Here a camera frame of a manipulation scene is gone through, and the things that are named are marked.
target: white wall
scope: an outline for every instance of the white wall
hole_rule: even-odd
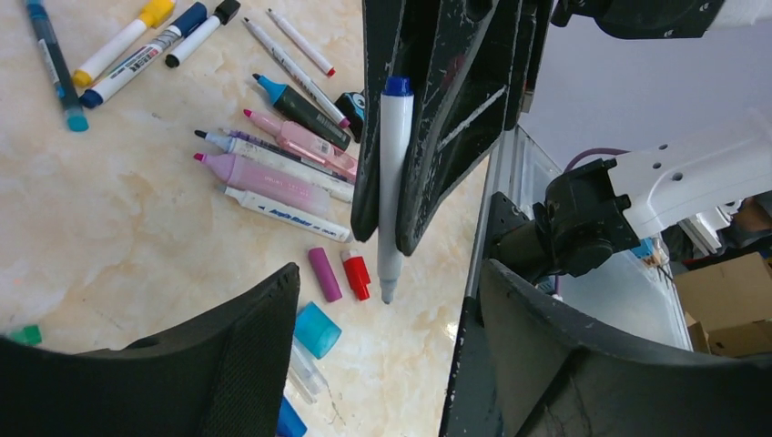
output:
[[[562,167],[591,147],[656,147],[770,104],[772,22],[695,40],[623,41],[574,16],[550,27],[521,125]]]

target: teal pen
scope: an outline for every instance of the teal pen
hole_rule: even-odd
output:
[[[62,50],[59,48],[51,20],[48,19],[48,13],[43,7],[43,0],[25,0],[25,6],[29,20],[32,22],[32,28],[35,30],[37,44],[43,53],[43,62],[46,63],[46,69],[54,82],[56,96],[59,97],[59,102],[65,111],[67,126],[73,132],[86,131],[88,130],[88,121],[86,121],[83,107],[80,106],[77,99],[70,70],[67,68]]]

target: black marker cap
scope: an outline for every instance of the black marker cap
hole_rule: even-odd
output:
[[[222,23],[222,25],[226,25],[239,13],[240,8],[241,3],[236,0],[225,0],[215,9],[214,16],[219,18],[219,22]]]

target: white marker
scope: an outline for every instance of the white marker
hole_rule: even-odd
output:
[[[290,59],[287,53],[285,53],[284,50],[282,50],[281,47],[279,47],[279,45],[276,44],[276,42],[271,39],[271,37],[268,36],[268,34],[266,34],[263,29],[261,29],[258,25],[250,22],[248,18],[244,18],[244,25],[247,27],[249,32],[266,47],[273,58],[276,59],[276,62],[278,62],[280,66],[283,66],[287,73],[292,76],[293,79],[295,79],[295,82],[297,82],[300,87],[306,90],[309,96],[319,104],[321,109],[326,112],[335,123],[338,123],[338,126],[349,126],[350,122],[346,116],[340,112],[338,107],[336,107],[330,98],[324,94],[321,88],[319,88],[319,86],[317,86],[311,80],[309,75],[301,70],[300,67],[295,64],[295,61]]]
[[[397,249],[397,208],[402,165],[410,145],[413,94],[410,79],[391,76],[381,94],[381,192],[378,207],[378,278],[381,299],[394,300],[403,255]]]
[[[73,74],[73,82],[77,86],[91,85],[94,80],[107,70],[123,52],[126,51],[148,27],[158,28],[164,24],[172,12],[177,0],[150,0],[142,8],[139,18],[124,27],[118,35],[114,36],[107,44],[94,53]]]
[[[230,23],[230,20],[239,13],[240,8],[241,3],[236,0],[225,0],[220,3],[217,9],[215,9],[215,13],[203,25],[200,25],[195,32],[185,38],[185,41],[168,54],[166,59],[167,66],[169,68],[177,68],[185,62],[217,29],[222,25]]]
[[[231,187],[222,187],[220,188],[220,191],[237,200],[242,207],[259,212],[272,219],[283,221],[301,229],[306,229],[309,232],[319,234],[328,239],[333,239],[339,243],[351,243],[354,240],[351,229],[337,223],[332,223],[324,218],[314,216],[306,211],[289,207],[276,200],[261,196],[260,194]]]
[[[194,3],[185,13],[174,20],[174,23],[167,27],[161,35],[150,41],[149,44],[140,47],[134,55],[117,66],[110,73],[110,76],[87,89],[80,97],[80,103],[84,107],[94,108],[107,102],[161,56],[164,50],[173,46],[181,38],[190,35],[206,19],[207,7],[200,2]]]
[[[267,141],[254,138],[253,141],[264,143],[254,144],[241,138],[209,134],[205,132],[200,133],[206,134],[203,138],[212,144],[216,144],[225,153],[240,155],[244,158],[251,159],[259,164],[262,164],[263,166],[274,168],[283,173],[287,173],[290,176],[308,182],[313,186],[327,191],[332,197],[338,200],[351,203],[354,199],[354,186],[352,184],[272,152],[266,147],[275,146]],[[201,137],[201,135],[199,135],[199,131],[196,131],[196,135]]]
[[[288,36],[289,39],[294,41],[300,50],[302,50],[302,52],[305,53],[306,56],[308,56],[309,59],[312,60],[314,64],[316,64],[316,66],[324,72],[325,75],[327,75],[327,77],[332,77],[332,75],[335,74],[335,68],[332,66],[330,61],[325,59],[324,56],[319,53],[319,51],[315,49],[308,42],[308,40],[303,37],[303,35],[300,34],[300,32],[295,30],[295,27],[292,27],[289,21],[287,21],[283,16],[273,12],[271,9],[268,10],[268,16],[271,20],[273,20],[274,23],[276,23],[279,29],[284,32],[284,35]]]

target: yellow marker cap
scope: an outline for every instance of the yellow marker cap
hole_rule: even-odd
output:
[[[147,27],[158,27],[167,21],[174,12],[176,0],[150,0],[139,13],[139,19]]]
[[[84,88],[91,85],[91,82],[94,82],[94,79],[92,79],[91,76],[89,76],[88,73],[83,70],[75,70],[75,73],[73,73],[73,82],[76,86]]]

